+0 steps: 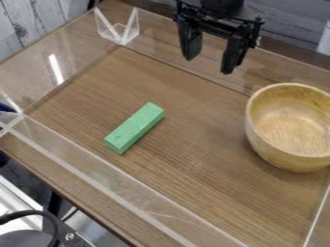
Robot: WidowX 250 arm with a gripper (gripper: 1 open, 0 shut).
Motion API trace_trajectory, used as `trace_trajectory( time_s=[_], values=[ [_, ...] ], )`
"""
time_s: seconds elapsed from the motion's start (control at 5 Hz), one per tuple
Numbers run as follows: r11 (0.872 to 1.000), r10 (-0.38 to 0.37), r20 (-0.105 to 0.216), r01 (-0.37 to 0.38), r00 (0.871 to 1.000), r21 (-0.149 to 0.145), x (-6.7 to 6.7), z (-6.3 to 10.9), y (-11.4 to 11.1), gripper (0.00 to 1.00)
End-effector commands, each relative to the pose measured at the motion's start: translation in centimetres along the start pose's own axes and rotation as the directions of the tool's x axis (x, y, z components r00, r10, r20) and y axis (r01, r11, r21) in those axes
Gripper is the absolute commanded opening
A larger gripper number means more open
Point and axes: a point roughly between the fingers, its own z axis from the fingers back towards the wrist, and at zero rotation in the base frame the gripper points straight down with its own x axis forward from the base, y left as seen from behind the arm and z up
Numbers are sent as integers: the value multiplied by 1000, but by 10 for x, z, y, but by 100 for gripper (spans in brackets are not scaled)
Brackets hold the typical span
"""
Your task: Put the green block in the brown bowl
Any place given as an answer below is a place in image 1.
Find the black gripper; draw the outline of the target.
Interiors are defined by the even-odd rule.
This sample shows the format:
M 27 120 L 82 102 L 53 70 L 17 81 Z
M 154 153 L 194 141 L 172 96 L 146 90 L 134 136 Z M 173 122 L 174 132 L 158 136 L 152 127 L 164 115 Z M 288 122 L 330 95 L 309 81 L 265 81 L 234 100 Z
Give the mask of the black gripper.
M 248 48 L 257 45 L 263 17 L 244 6 L 244 0 L 174 0 L 173 21 L 182 57 L 192 61 L 201 52 L 201 33 L 228 39 L 220 72 L 230 74 Z

